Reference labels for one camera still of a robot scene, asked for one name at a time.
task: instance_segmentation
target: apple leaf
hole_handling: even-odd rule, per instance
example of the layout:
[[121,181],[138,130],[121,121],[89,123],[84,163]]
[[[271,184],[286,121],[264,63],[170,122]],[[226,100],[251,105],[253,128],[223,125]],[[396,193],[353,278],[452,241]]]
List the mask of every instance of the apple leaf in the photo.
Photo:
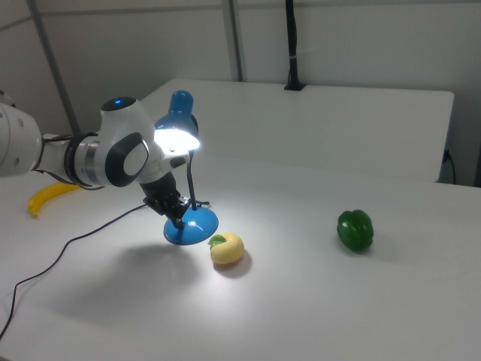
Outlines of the apple leaf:
[[212,248],[213,246],[217,246],[218,244],[221,244],[224,242],[227,242],[227,240],[224,237],[222,237],[221,235],[215,235],[209,240],[209,243],[207,244],[209,244],[210,248]]

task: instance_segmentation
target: desk lamp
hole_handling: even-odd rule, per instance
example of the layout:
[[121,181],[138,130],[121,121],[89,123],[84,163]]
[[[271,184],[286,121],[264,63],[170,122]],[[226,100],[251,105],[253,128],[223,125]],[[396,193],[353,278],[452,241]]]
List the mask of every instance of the desk lamp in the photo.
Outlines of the desk lamp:
[[192,182],[192,158],[194,151],[200,146],[198,140],[198,124],[192,115],[194,98],[185,91],[179,90],[172,94],[167,115],[156,123],[155,140],[166,154],[170,152],[189,152],[190,162],[187,164],[187,181],[191,207],[187,209],[182,219],[183,229],[177,228],[171,220],[164,226],[164,236],[174,244],[195,244],[210,237],[217,229],[219,220],[208,208],[198,207],[195,200]]

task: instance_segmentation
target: lamp base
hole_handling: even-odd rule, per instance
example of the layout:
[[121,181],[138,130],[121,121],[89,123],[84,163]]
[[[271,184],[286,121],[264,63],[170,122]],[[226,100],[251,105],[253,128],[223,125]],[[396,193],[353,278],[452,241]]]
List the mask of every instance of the lamp base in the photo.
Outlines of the lamp base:
[[165,238],[181,246],[202,242],[213,235],[219,225],[216,214],[203,207],[198,207],[195,211],[189,208],[182,220],[186,223],[183,230],[175,228],[171,220],[167,220],[164,226]]

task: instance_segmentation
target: banana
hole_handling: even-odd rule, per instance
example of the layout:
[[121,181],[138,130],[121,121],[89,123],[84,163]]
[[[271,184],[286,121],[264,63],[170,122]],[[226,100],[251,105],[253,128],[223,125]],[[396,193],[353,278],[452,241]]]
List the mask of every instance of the banana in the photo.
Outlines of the banana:
[[52,198],[55,198],[63,193],[70,192],[72,190],[78,190],[80,187],[75,184],[65,184],[57,182],[49,185],[36,192],[29,201],[29,211],[34,218],[37,218],[38,211],[44,205],[44,203]]

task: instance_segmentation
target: lamp shade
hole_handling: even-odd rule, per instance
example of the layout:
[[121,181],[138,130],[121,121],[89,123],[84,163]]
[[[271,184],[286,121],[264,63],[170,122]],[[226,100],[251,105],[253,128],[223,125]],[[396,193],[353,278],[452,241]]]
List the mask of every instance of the lamp shade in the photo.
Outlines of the lamp shade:
[[194,150],[200,145],[198,130],[192,121],[194,98],[185,90],[172,94],[167,115],[156,123],[154,139],[165,150]]

